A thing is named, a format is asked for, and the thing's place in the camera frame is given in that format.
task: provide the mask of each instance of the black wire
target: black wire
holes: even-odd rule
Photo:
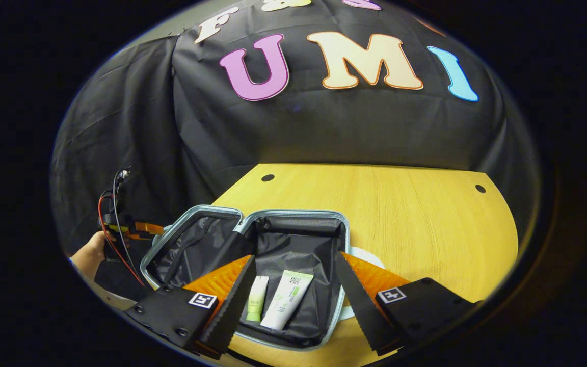
[[[98,200],[101,201],[101,198],[106,198],[106,197],[111,197],[112,196],[112,191],[110,190],[105,190],[100,197],[98,197]],[[100,207],[96,208],[96,215],[98,217],[98,211],[100,210]],[[105,230],[105,224],[104,223],[100,223],[101,225],[101,229]],[[108,241],[108,237],[105,237],[105,243],[108,244],[108,246],[110,246],[110,248],[112,249],[112,252],[117,255],[117,252],[115,251],[115,246],[112,244],[112,242]]]
[[[117,215],[117,195],[115,193],[115,188],[117,185],[117,176],[119,176],[119,172],[121,172],[121,171],[123,171],[123,169],[117,171],[114,179],[112,179],[112,207],[115,211],[115,219],[117,221],[117,229],[119,230],[119,237],[121,238],[121,246],[123,246],[124,251],[126,251],[126,256],[128,257],[128,262],[130,263],[132,269],[135,271],[135,274],[137,274],[137,276],[140,276],[139,275],[140,273],[137,271],[137,269],[135,269],[135,264],[132,263],[132,258],[130,258],[130,253],[128,253],[128,248],[126,247],[126,241],[124,241],[124,234],[121,232],[121,224],[119,223],[119,216]]]
[[[230,355],[230,357],[238,359],[244,363],[248,363],[249,365],[254,365],[255,367],[272,367],[272,365],[270,365],[270,364],[258,362],[257,360],[246,357],[245,355],[237,353],[230,348],[228,348],[228,351],[226,353],[228,353],[228,355]]]

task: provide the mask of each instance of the table surface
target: table surface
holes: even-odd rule
[[[262,181],[268,174],[275,177]],[[480,172],[260,164],[214,205],[235,207],[245,216],[263,209],[343,213],[350,224],[351,246],[375,254],[401,277],[431,277],[470,302],[495,290],[518,250],[511,211],[491,179]],[[230,348],[259,362],[284,366],[331,361],[348,367],[388,356],[378,357],[370,350],[355,318],[339,321],[328,343],[314,351],[285,351],[240,336],[233,337]],[[247,365],[228,355],[217,363]]]

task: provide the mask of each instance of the cosmetic tube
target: cosmetic tube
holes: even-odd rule
[[[248,314],[246,321],[261,321],[261,309],[264,307],[264,297],[266,295],[266,285],[269,283],[269,277],[256,276],[251,287],[249,295]]]
[[[282,330],[284,324],[287,323],[291,318],[291,314],[298,307],[300,300],[303,299],[303,295],[312,279],[314,279],[312,274],[284,270],[269,309],[259,324],[263,327]]]

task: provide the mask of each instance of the cable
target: cable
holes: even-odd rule
[[[121,244],[122,244],[124,250],[126,251],[126,256],[128,256],[128,262],[130,263],[131,267],[133,268],[133,270],[135,270],[135,273],[137,274],[137,269],[135,269],[135,265],[132,263],[132,258],[130,258],[130,253],[128,253],[128,248],[126,247],[126,241],[124,241],[124,235],[123,235],[123,233],[121,233],[121,224],[119,223],[119,216],[117,215],[117,194],[115,193],[115,188],[116,188],[116,184],[117,184],[117,176],[119,176],[119,172],[121,172],[121,171],[123,171],[123,170],[117,171],[114,179],[112,179],[112,207],[115,211],[115,219],[117,220],[117,228],[119,228],[119,234],[121,234],[119,236],[121,238]]]
[[[258,360],[254,360],[250,357],[246,357],[245,355],[243,355],[241,353],[237,353],[230,348],[228,348],[228,351],[226,353],[228,353],[228,355],[230,355],[230,357],[233,357],[233,358],[240,360],[244,363],[247,363],[249,365],[254,365],[255,367],[271,367],[270,364],[262,363],[262,362],[259,362]]]
[[[110,244],[110,247],[112,247],[112,249],[117,253],[117,256],[119,256],[119,258],[121,259],[121,262],[124,263],[124,265],[126,265],[128,270],[130,270],[130,273],[133,274],[133,277],[135,277],[135,279],[137,279],[137,281],[139,281],[140,284],[142,284],[142,286],[144,286],[144,283],[142,283],[142,281],[137,276],[137,274],[135,274],[135,272],[129,267],[126,260],[124,260],[124,258],[121,256],[121,253],[119,253],[119,251],[117,251],[117,248],[112,244],[112,240],[110,240],[110,237],[108,237],[108,232],[107,232],[107,230],[105,230],[105,224],[103,223],[103,216],[101,215],[101,202],[103,201],[104,197],[105,197],[105,192],[103,194],[101,194],[101,196],[98,198],[98,205],[96,205],[96,210],[98,211],[98,220],[100,221],[101,227],[103,228],[103,234],[105,235],[105,239],[108,240],[108,244]]]

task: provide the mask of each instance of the person's arm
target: person's arm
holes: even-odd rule
[[[116,241],[109,232],[108,235],[113,241]],[[101,261],[105,260],[103,246],[105,246],[105,234],[100,230],[92,235],[88,243],[79,249],[71,258],[81,273],[92,280],[96,276],[96,270],[98,270]]]

